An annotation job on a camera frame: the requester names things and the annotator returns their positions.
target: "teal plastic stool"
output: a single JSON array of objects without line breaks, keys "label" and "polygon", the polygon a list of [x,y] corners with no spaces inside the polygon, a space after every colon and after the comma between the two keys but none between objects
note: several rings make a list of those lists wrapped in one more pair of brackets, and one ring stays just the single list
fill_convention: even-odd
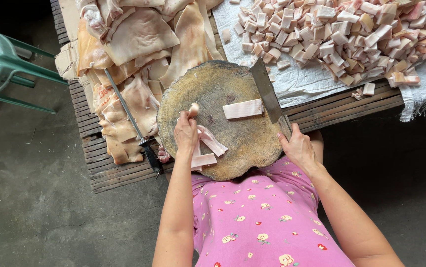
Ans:
[{"label": "teal plastic stool", "polygon": [[[48,56],[51,58],[55,57],[55,55],[52,55],[34,46],[28,45],[12,38],[8,38],[0,34],[0,92],[7,86],[9,82],[26,86],[29,88],[33,88],[35,86],[35,83],[32,80],[15,75],[15,73],[17,72],[27,73],[33,76],[45,78],[53,82],[68,85],[68,82],[63,80],[63,78],[60,77],[55,71],[45,69],[43,67],[40,67],[38,65],[32,64],[19,58],[15,52],[14,45],[44,56]],[[50,112],[51,114],[56,113],[56,111],[53,109],[37,106],[32,103],[5,96],[3,94],[0,94],[0,101],[12,103],[18,106],[25,106],[44,112]]]}]

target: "concrete floor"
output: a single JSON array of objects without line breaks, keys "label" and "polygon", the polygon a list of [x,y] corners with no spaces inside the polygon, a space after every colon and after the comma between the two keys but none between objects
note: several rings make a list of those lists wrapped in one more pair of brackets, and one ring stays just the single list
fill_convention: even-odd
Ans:
[{"label": "concrete floor", "polygon": [[[21,38],[58,52],[50,15],[19,26]],[[52,59],[32,62],[55,70]],[[4,93],[56,108],[56,115],[0,103],[0,266],[150,266],[167,182],[147,179],[92,194],[68,88],[36,83]],[[400,123],[401,109],[323,129],[325,166],[404,264],[421,267],[426,117]],[[319,215],[331,231],[322,208]]]}]

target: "round wooden chopping board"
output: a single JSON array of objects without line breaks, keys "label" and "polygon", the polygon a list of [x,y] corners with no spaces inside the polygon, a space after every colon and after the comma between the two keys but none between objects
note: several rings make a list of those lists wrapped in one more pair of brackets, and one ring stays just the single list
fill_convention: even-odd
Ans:
[{"label": "round wooden chopping board", "polygon": [[[175,158],[173,132],[179,112],[193,102],[200,105],[197,124],[208,128],[216,140],[228,148],[217,164],[200,172],[215,180],[239,177],[250,167],[266,167],[279,158],[282,147],[277,139],[278,124],[272,124],[264,109],[262,115],[227,119],[223,106],[260,98],[248,67],[222,60],[194,67],[165,91],[157,113],[158,133],[167,152]],[[200,142],[202,155],[212,153]]]}]

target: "wooden slat table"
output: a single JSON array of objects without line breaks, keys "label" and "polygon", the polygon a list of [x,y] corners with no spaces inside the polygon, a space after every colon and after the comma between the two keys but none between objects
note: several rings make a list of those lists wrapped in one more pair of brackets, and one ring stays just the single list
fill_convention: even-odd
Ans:
[{"label": "wooden slat table", "polygon": [[[58,42],[64,45],[69,40],[60,6],[57,0],[50,0],[50,3]],[[210,23],[213,27],[218,51],[226,59],[213,16],[210,17]],[[152,172],[145,155],[141,162],[114,164],[113,158],[107,154],[106,141],[101,136],[102,127],[98,124],[99,118],[95,114],[91,114],[83,87],[76,80],[69,81],[69,87],[80,137],[83,141],[83,153],[90,174],[92,192],[100,193],[155,177],[157,173]],[[291,122],[298,123],[301,130],[306,133],[404,104],[399,90],[390,88],[385,79],[376,81],[375,95],[373,96],[364,96],[362,100],[358,101],[350,97],[353,91],[355,91],[355,88],[323,99],[287,107],[282,111],[288,115]],[[151,142],[151,147],[157,153],[158,143],[154,140]],[[162,167],[165,172],[170,172],[174,167],[174,159],[163,164]]]}]

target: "plastic chair leg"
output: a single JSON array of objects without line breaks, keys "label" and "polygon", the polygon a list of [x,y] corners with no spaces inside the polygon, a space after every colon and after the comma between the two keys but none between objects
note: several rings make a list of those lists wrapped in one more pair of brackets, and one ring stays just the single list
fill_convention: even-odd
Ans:
[{"label": "plastic chair leg", "polygon": [[11,103],[11,104],[14,104],[14,105],[17,105],[17,106],[24,106],[24,107],[36,109],[36,110],[39,110],[39,111],[48,112],[48,113],[51,113],[51,114],[56,114],[56,111],[53,110],[53,109],[46,108],[46,107],[43,107],[43,106],[37,106],[37,105],[34,105],[32,103],[29,103],[29,102],[25,102],[25,101],[22,101],[22,100],[18,100],[18,99],[12,98],[12,97],[5,96],[3,94],[0,94],[0,101],[6,102],[6,103]]},{"label": "plastic chair leg", "polygon": [[57,72],[45,69],[44,67],[40,67],[38,65],[32,64],[30,62],[26,62],[20,58],[8,58],[1,57],[2,64],[6,64],[10,66],[12,69],[19,70],[21,72],[25,72],[27,74],[41,77],[53,82],[61,83],[63,85],[68,85],[68,82],[63,80]]},{"label": "plastic chair leg", "polygon": [[25,86],[29,88],[35,87],[35,83],[32,80],[19,75],[12,76],[12,79],[10,80],[10,82],[15,83],[16,85],[21,85],[21,86]]},{"label": "plastic chair leg", "polygon": [[23,49],[27,49],[28,51],[32,51],[34,53],[37,53],[37,54],[40,54],[40,55],[43,55],[43,56],[46,56],[46,57],[55,58],[55,55],[50,54],[49,52],[43,51],[40,48],[37,48],[33,45],[26,44],[24,42],[21,42],[19,40],[12,38],[12,37],[9,37],[9,36],[6,36],[6,35],[4,35],[4,36],[7,39],[9,39],[10,42],[15,46],[18,46],[18,47],[23,48]]}]

